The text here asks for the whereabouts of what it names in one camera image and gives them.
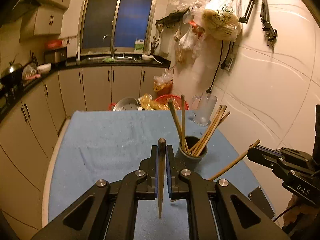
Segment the clear glass pitcher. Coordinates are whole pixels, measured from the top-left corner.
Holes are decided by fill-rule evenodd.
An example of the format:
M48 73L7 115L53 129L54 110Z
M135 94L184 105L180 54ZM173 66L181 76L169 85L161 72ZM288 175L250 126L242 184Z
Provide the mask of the clear glass pitcher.
M191 106L196 99L199 99L200 101L197 110L194 111L195 117L193 118L193 121L200 126L206 126L209 123L209 118L216 105L217 98L213 94L203 92L201 96L194 96L192 98Z

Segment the metal pot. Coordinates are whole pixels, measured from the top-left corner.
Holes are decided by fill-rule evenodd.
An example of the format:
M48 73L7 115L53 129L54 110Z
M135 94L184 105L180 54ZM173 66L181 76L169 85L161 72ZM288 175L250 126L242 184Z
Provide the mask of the metal pot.
M113 108L113 111L138 110L139 103L135 98L123 98Z
M7 87L13 87L22 80L23 67L20 63L13 62L10 62L9 67L1 73L0 82Z

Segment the red plastic basket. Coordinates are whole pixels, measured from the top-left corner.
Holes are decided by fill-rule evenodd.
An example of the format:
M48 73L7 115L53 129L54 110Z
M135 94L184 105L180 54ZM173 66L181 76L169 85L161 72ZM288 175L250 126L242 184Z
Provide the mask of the red plastic basket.
M176 102L179 104L180 109L181 109L181 107L182 107L182 105L181 105L181 97L176 96L176 95L163 95L163 96L160 96L160 97L156 98L155 101L160 103L160 104L162 104L162 105L164 105L164 104L166 104L168 102L168 99L176 100ZM185 107L186 110L189 110L189 105L188 105L188 103L186 101L184 101L184 107Z

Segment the blue tablecloth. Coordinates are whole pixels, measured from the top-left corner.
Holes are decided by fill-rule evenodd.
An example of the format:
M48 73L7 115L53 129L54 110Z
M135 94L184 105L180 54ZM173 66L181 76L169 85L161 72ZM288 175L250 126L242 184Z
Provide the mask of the blue tablecloth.
M206 127L186 118L186 135L201 137ZM98 179L114 182L139 168L150 157L159 138L178 148L179 137L169 111L75 112L65 133L53 171L49 221L53 220ZM208 153L197 166L209 178L238 157L232 145L216 130ZM259 186L248 166L241 161L225 173L244 195ZM162 218L157 201L139 201L134 239L188 239L185 200L171 203L164 184Z

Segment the red bowl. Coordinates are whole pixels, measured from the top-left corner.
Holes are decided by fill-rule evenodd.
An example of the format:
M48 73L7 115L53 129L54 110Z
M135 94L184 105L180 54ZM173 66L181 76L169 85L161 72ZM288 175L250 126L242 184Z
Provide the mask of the red bowl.
M62 40L52 40L48 41L44 46L46 49L57 49L62 45Z

